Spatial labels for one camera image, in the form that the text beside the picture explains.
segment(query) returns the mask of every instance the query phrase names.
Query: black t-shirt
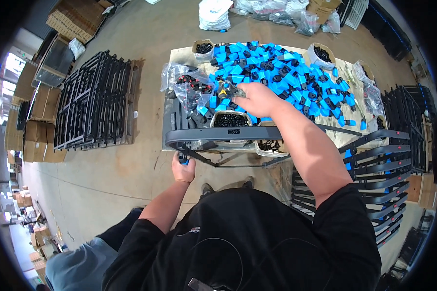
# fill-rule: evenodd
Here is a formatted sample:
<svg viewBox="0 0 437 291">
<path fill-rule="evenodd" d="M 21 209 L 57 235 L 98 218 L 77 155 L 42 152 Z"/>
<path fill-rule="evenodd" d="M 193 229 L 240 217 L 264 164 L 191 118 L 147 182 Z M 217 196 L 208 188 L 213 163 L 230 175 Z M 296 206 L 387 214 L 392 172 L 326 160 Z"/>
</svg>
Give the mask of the black t-shirt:
<svg viewBox="0 0 437 291">
<path fill-rule="evenodd" d="M 166 235 L 139 219 L 105 272 L 103 289 L 373 290 L 381 260 L 366 206 L 352 184 L 314 223 L 267 193 L 228 189 L 201 199 Z"/>
</svg>

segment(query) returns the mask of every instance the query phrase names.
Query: concrete floor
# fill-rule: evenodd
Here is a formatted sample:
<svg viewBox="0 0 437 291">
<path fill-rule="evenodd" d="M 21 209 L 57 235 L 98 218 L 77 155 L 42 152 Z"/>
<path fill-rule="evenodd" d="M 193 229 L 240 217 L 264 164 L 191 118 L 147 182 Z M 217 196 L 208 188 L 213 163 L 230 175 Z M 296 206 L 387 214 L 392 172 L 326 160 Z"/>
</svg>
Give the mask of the concrete floor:
<svg viewBox="0 0 437 291">
<path fill-rule="evenodd" d="M 52 234 L 57 232 L 58 223 L 70 249 L 119 222 L 132 207 L 146 205 L 173 182 L 170 170 L 173 153 L 160 150 L 163 93 L 159 92 L 160 72 L 172 49 L 191 46 L 199 39 L 211 39 L 214 43 L 259 40 L 304 49 L 319 42 L 330 47 L 340 59 L 352 63 L 358 59 L 366 61 L 382 91 L 396 83 L 415 84 L 406 60 L 394 61 L 362 25 L 356 31 L 346 26 L 338 36 L 319 30 L 307 37 L 294 33 L 294 28 L 289 26 L 230 14 L 232 28 L 227 33 L 210 32 L 198 27 L 198 3 L 199 0 L 163 0 L 151 5 L 134 0 L 107 21 L 77 61 L 78 67 L 106 49 L 124 59 L 146 60 L 140 85 L 139 133 L 133 145 L 69 152 L 64 163 L 23 165 L 20 185 L 28 185 L 33 197 L 39 199 Z M 198 201 L 201 184 L 210 183 L 219 189 L 248 175 L 257 178 L 257 189 L 274 193 L 268 170 L 223 170 L 198 163 L 196 180 L 185 196 L 178 217 Z M 419 221 L 419 211 L 410 212 L 413 208 L 414 205 L 408 205 L 400 231 L 407 232 Z M 396 256 L 405 236 L 406 233 L 397 234 L 397 238 L 381 249 L 385 264 Z"/>
</svg>

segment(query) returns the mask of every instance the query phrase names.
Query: hand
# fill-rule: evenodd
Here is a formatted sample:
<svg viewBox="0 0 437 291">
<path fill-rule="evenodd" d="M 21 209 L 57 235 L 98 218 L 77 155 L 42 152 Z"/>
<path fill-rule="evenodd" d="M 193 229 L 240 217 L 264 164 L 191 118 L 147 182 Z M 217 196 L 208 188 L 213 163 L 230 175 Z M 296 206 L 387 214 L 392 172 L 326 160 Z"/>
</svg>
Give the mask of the hand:
<svg viewBox="0 0 437 291">
<path fill-rule="evenodd" d="M 173 171 L 175 181 L 191 183 L 196 176 L 196 160 L 190 158 L 187 165 L 181 165 L 178 155 L 178 152 L 173 155 L 173 161 L 171 163 L 171 170 Z"/>
<path fill-rule="evenodd" d="M 261 83 L 241 83 L 238 88 L 245 91 L 246 98 L 235 96 L 233 103 L 258 117 L 272 117 L 285 101 Z"/>
</svg>

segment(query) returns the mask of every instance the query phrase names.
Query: yellow tool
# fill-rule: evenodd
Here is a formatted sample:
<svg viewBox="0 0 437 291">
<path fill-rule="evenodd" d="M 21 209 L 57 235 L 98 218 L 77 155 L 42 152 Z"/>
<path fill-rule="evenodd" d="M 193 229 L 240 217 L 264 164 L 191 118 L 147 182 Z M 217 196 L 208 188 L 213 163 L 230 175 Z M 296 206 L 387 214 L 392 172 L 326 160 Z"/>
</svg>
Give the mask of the yellow tool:
<svg viewBox="0 0 437 291">
<path fill-rule="evenodd" d="M 237 88 L 228 80 L 218 81 L 218 97 L 231 99 L 233 96 L 246 97 L 245 91 Z"/>
</svg>

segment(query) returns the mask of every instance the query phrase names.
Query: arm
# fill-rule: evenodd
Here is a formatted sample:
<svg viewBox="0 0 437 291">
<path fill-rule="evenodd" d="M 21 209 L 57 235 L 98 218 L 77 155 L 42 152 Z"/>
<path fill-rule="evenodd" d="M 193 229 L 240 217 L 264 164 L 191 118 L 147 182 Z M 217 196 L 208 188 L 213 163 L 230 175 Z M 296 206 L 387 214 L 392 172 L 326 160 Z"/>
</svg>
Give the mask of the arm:
<svg viewBox="0 0 437 291">
<path fill-rule="evenodd" d="M 188 165 L 181 165 L 178 152 L 173 156 L 171 165 L 175 183 L 152 200 L 142 211 L 139 218 L 147 219 L 163 233 L 167 233 L 180 209 L 181 201 L 186 194 L 196 173 L 196 161 L 190 159 Z"/>
<path fill-rule="evenodd" d="M 239 84 L 246 98 L 233 102 L 252 115 L 270 117 L 288 147 L 294 166 L 315 197 L 316 208 L 338 189 L 353 183 L 336 146 L 327 135 L 260 83 Z"/>
</svg>

